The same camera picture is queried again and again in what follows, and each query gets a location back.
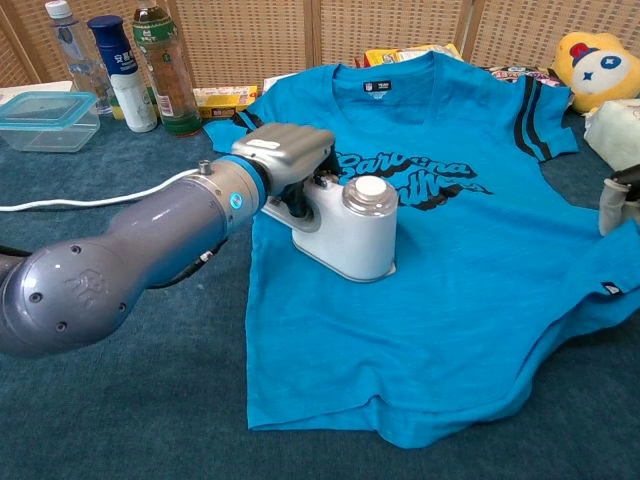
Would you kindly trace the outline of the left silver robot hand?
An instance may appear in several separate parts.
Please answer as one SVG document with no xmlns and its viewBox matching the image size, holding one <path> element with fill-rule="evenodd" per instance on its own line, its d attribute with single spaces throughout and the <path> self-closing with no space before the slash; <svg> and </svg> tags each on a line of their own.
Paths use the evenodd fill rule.
<svg viewBox="0 0 640 480">
<path fill-rule="evenodd" d="M 292 123 L 267 123 L 236 140 L 233 155 L 257 168 L 265 193 L 286 206 L 293 218 L 310 212 L 304 182 L 316 173 L 338 175 L 335 136 L 325 129 Z"/>
</svg>

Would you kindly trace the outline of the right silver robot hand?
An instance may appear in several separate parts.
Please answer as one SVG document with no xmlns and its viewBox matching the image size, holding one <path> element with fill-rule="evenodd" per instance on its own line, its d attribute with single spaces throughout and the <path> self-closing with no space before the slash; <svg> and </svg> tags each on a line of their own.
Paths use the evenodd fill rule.
<svg viewBox="0 0 640 480">
<path fill-rule="evenodd" d="M 639 165 L 615 171 L 606 178 L 599 199 L 602 236 L 631 220 L 639 225 Z"/>
</svg>

